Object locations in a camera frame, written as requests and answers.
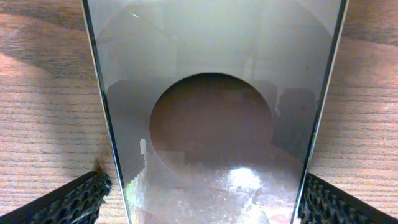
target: wooden surface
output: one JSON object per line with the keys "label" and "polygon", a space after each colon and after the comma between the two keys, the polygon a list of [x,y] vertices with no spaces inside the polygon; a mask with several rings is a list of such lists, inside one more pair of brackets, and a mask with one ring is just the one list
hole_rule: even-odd
{"label": "wooden surface", "polygon": [[[310,171],[398,218],[398,3],[351,0]],[[78,0],[0,0],[0,215],[92,170],[126,223]]]}

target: wood grain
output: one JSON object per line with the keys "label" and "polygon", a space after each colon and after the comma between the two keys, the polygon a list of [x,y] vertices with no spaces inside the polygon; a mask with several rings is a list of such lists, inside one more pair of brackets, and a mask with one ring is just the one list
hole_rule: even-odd
{"label": "wood grain", "polygon": [[[351,0],[310,172],[398,218],[398,4]],[[80,2],[0,1],[0,215],[92,170],[126,223]]]}

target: rectangular glossy plate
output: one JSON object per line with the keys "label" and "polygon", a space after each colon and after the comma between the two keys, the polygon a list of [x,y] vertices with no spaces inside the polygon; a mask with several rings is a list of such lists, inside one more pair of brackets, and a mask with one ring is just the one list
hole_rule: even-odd
{"label": "rectangular glossy plate", "polygon": [[293,222],[346,6],[83,1],[130,223]]}

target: brown circle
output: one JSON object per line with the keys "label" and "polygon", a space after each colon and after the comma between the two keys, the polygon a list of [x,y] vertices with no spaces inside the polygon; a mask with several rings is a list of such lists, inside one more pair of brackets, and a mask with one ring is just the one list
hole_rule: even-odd
{"label": "brown circle", "polygon": [[149,129],[158,154],[185,152],[185,163],[234,167],[266,156],[272,120],[268,104],[251,85],[205,73],[165,91],[152,110]]}

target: glass panel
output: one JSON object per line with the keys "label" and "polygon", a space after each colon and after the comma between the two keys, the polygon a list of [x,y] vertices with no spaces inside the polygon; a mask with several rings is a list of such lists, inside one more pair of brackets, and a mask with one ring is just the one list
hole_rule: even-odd
{"label": "glass panel", "polygon": [[83,1],[131,223],[288,223],[345,1]]}

